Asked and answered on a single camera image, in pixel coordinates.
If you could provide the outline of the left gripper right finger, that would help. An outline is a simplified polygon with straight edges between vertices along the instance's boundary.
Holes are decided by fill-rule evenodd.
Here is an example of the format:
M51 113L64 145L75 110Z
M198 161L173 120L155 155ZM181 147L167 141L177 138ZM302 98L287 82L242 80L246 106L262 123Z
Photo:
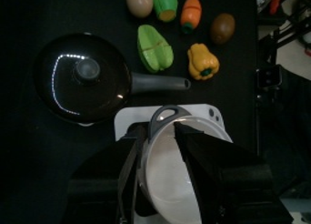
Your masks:
M179 122L174 128L202 224L291 224L265 160Z

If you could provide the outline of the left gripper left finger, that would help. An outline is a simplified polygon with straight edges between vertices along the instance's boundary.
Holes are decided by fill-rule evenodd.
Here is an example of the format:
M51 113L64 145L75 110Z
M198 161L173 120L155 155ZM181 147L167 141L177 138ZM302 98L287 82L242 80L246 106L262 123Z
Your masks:
M96 153L75 171L62 224L134 224L144 125Z

